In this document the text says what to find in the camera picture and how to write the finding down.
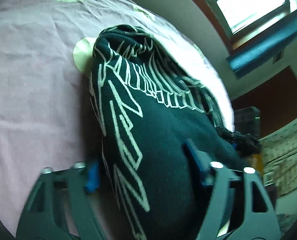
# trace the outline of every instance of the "patterned curtain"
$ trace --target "patterned curtain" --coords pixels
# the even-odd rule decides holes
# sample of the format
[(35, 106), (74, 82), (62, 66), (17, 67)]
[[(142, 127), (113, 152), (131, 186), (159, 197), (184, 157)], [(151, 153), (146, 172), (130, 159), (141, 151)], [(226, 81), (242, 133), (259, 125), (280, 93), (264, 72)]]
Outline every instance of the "patterned curtain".
[(297, 119), (261, 139), (264, 173), (278, 188), (278, 196), (297, 188)]

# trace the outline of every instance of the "bed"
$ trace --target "bed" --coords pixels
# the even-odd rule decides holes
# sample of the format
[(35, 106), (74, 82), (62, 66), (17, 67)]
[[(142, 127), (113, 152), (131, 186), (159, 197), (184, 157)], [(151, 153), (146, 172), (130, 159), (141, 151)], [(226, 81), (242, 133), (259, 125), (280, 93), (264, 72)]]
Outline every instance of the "bed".
[(102, 30), (120, 24), (152, 33), (211, 91), (234, 130), (217, 72), (158, 15), (131, 0), (0, 0), (0, 220), (13, 235), (42, 168), (68, 169), (100, 152), (89, 98), (92, 50)]

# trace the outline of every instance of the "blue window sill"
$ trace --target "blue window sill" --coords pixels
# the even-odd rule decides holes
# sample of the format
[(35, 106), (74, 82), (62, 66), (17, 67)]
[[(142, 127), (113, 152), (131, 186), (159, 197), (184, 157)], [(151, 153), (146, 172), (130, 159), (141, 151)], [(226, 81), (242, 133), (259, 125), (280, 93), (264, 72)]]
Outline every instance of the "blue window sill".
[(241, 51), (227, 58), (237, 78), (241, 78), (263, 65), (297, 38), (297, 10), (272, 25)]

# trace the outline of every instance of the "metal screw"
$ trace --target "metal screw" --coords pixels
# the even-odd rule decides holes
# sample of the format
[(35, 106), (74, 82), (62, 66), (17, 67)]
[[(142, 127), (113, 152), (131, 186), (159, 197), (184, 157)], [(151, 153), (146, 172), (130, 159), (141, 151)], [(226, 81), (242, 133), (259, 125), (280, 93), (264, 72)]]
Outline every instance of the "metal screw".
[(75, 169), (81, 169), (85, 167), (85, 163), (84, 162), (79, 162), (79, 163), (74, 163), (73, 168)]
[(43, 174), (49, 174), (49, 173), (51, 173), (52, 171), (53, 171), (52, 168), (44, 168), (44, 169), (42, 169), (42, 173), (43, 173)]
[(218, 168), (218, 169), (221, 169), (224, 167), (224, 165), (220, 162), (210, 162), (210, 165), (213, 167), (213, 168)]
[(244, 172), (248, 173), (248, 174), (254, 174), (255, 173), (255, 169), (252, 167), (245, 167), (244, 168)]

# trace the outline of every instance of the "window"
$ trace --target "window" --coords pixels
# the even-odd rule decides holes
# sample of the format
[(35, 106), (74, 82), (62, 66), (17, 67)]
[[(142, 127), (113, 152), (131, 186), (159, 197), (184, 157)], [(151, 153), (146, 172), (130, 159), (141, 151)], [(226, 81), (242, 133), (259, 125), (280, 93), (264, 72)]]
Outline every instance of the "window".
[(232, 49), (297, 9), (296, 0), (205, 0)]

